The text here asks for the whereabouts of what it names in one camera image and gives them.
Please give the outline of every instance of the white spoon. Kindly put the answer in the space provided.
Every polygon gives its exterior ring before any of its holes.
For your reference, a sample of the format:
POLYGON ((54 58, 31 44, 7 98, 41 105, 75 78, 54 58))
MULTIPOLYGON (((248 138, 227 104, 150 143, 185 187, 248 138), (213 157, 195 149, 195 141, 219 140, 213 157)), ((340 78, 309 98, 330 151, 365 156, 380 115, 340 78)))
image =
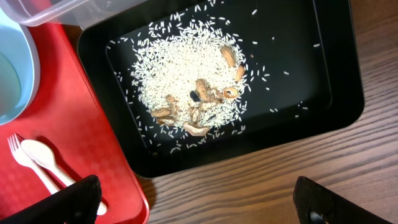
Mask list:
MULTIPOLYGON (((76 182, 70 178, 68 174, 58 168, 55 162, 54 153, 46 144, 26 139, 21 142, 21 146, 31 159, 33 159, 39 166, 44 167, 55 174, 67 187, 76 182)), ((99 204, 97 215, 104 215, 107 209, 106 205, 101 202, 99 204)))

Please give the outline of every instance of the plastic fork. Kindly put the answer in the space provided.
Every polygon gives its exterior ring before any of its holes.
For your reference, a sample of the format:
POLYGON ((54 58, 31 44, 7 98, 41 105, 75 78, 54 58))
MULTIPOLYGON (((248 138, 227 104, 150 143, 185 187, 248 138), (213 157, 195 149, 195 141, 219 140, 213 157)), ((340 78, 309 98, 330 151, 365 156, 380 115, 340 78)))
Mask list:
POLYGON ((13 134, 8 140, 8 145, 10 146, 11 154, 14 159, 20 165, 24 167, 31 168, 37 176, 39 176, 40 180, 46 186, 51 194, 57 193, 60 189, 55 185, 54 182, 48 177, 48 175, 22 150, 21 142, 18 139, 17 134, 13 134))

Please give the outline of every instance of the wood grain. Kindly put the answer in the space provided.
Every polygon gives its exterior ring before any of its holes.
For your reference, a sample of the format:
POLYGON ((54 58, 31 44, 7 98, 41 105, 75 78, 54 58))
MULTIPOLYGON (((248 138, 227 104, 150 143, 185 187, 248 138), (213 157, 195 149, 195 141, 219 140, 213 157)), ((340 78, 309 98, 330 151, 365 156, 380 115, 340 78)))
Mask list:
MULTIPOLYGON (((351 0, 366 107, 348 128, 141 179, 149 223, 298 223, 300 175, 398 223, 398 1, 351 0)), ((74 46, 76 28, 65 28, 74 46)))

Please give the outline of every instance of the plastic container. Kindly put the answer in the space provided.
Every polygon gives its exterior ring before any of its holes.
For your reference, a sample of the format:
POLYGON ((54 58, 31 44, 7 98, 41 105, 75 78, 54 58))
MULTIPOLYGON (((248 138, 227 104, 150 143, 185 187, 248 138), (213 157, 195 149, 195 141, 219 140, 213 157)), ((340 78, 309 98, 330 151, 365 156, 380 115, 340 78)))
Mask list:
POLYGON ((83 29, 145 0, 0 0, 14 21, 26 26, 54 22, 83 29))

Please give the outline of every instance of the light blue bowl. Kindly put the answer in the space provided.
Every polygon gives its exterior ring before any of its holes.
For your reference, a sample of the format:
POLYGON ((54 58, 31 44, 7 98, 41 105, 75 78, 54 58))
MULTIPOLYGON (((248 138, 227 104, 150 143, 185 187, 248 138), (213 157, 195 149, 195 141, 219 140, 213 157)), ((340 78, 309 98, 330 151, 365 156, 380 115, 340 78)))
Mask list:
POLYGON ((39 82, 39 55, 32 36, 0 9, 0 125, 30 105, 39 82))

